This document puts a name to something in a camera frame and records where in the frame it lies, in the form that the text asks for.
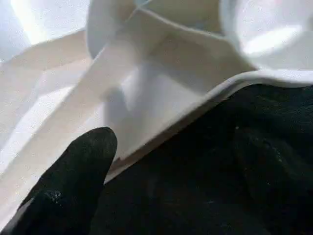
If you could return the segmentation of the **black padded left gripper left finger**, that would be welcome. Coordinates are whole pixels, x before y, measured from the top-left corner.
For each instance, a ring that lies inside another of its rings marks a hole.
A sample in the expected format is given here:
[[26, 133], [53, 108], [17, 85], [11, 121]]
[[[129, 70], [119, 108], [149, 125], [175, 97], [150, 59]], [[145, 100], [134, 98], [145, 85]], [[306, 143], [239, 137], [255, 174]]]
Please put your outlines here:
[[109, 127], [87, 131], [65, 149], [19, 205], [2, 235], [87, 235], [117, 150]]

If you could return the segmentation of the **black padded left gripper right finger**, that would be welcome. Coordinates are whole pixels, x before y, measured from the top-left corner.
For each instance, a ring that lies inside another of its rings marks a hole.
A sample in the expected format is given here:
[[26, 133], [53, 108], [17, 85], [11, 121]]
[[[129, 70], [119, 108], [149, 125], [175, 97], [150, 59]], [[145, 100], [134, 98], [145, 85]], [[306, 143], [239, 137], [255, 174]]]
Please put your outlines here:
[[313, 168], [284, 140], [237, 127], [233, 152], [249, 193], [273, 235], [313, 233]]

